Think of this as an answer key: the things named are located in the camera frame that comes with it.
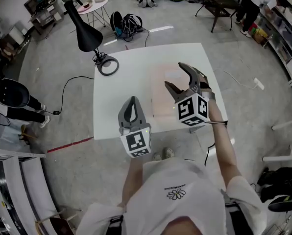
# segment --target black backpack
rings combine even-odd
[[[119,11],[112,13],[110,25],[115,35],[127,42],[132,41],[133,36],[143,31],[143,21],[140,17],[133,14],[127,14],[122,18]]]

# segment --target flower logo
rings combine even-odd
[[[172,199],[172,200],[176,200],[176,199],[181,199],[183,198],[183,196],[185,195],[185,191],[184,190],[181,190],[180,188],[177,189],[177,190],[173,190],[173,191],[170,191],[168,194],[167,194],[167,197],[169,199]]]

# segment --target black pants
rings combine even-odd
[[[40,108],[42,107],[41,103],[38,102],[38,100],[33,98],[32,96],[30,96],[29,98],[28,106],[32,107],[35,110],[40,110]],[[26,110],[24,108],[17,109],[8,107],[7,117],[11,119],[32,121],[37,123],[42,123],[45,121],[44,115],[37,112]]]
[[[258,184],[260,186],[271,185],[262,189],[260,196],[262,202],[279,195],[292,196],[292,167],[280,168],[277,171],[268,171],[260,177]]]
[[[256,20],[259,11],[259,7],[251,0],[242,0],[241,8],[236,14],[236,20],[241,21],[246,14],[243,31],[248,31],[252,23]]]

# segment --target dark wooden table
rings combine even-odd
[[[202,0],[202,6],[201,8],[196,12],[196,17],[198,12],[202,9],[202,7],[205,7],[207,10],[210,11],[211,14],[215,16],[214,24],[211,29],[211,32],[213,32],[215,25],[217,23],[218,18],[230,18],[231,20],[231,28],[232,30],[232,17],[239,9],[240,5],[235,0]],[[225,9],[234,9],[234,13],[230,14]]]

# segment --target lamp base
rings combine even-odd
[[[111,73],[104,73],[104,72],[102,71],[102,67],[103,67],[103,65],[104,65],[105,63],[107,63],[107,62],[116,62],[116,63],[117,63],[117,67],[116,67],[116,69],[115,69],[113,72],[111,72]],[[118,62],[118,60],[117,60],[116,58],[106,55],[106,56],[104,57],[104,59],[102,59],[101,61],[99,61],[99,60],[96,61],[96,66],[97,66],[97,68],[98,68],[98,71],[99,71],[103,76],[111,76],[111,75],[113,75],[114,73],[117,72],[117,70],[119,69],[119,66],[120,66],[120,65],[119,65],[119,62]]]

